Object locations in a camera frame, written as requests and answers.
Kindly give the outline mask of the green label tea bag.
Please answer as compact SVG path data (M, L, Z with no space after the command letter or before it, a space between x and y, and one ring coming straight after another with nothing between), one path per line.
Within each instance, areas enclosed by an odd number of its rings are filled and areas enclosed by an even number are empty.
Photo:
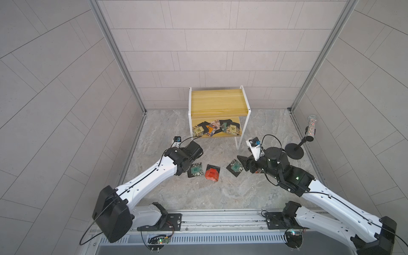
M235 177L238 177L242 171L244 171L244 167L242 164L236 160L233 159L230 164L226 167L226 169L233 174Z

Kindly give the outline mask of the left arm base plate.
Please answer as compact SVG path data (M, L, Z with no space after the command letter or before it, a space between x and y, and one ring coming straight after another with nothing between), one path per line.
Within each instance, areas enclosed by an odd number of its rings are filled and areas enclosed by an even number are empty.
M180 231L182 223L182 214L167 214L162 216L153 226L138 227L137 231Z

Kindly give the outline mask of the red tea bag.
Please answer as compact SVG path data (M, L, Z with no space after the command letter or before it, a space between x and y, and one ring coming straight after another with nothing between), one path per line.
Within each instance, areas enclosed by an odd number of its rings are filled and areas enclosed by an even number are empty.
M219 180L221 168L215 165L207 165L205 178L214 182Z

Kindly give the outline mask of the yellow label tea bag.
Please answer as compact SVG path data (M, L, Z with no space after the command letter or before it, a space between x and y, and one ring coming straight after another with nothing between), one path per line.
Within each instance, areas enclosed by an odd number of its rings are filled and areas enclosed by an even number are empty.
M201 137L201 136L205 135L205 134L208 132L208 127L207 127L207 125L203 122L203 123L200 123L200 124L194 126L194 127L192 128L192 132L193 132L193 135L194 135L195 137Z
M229 123L226 127L226 133L233 136L239 136L241 133L240 124L235 122Z

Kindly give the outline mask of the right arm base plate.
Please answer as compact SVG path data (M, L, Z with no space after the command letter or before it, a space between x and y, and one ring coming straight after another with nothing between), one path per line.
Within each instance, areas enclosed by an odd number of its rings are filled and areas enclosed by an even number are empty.
M269 230L302 229L294 217L290 217L281 212L263 210L261 215L265 218Z

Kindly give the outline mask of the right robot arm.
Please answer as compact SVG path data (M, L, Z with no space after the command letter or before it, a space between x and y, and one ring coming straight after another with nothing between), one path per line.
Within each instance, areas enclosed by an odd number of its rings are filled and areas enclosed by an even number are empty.
M263 150L256 146L250 150L250 157L238 156L246 171L273 177L279 187L330 214L321 215L289 201L276 216L272 212L266 213L266 219L274 228L309 228L349 246L358 255L392 254L397 229L393 219L387 216L379 218L337 196L312 174L291 165L280 148Z

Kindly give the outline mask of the dark green tea bag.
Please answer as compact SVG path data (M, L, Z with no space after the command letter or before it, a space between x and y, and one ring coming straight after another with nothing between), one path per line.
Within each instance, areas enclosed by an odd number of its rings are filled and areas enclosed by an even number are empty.
M221 131L226 133L227 127L232 123L232 120L220 120Z

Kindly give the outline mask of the black green tea bag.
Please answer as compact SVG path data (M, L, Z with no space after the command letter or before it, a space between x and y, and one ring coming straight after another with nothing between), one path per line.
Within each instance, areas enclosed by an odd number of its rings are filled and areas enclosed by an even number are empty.
M188 178L204 175L202 163L194 163L188 170Z

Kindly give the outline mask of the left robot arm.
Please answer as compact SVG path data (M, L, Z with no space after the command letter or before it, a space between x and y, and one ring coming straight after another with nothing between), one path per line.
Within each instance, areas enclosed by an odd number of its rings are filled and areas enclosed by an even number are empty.
M92 218L110 243L125 236L129 230L162 231L171 225L167 210L159 203L138 207L141 199L153 188L172 176L191 169L203 155L199 144L191 141L186 147L171 147L162 157L129 182L116 188L107 186L99 193Z

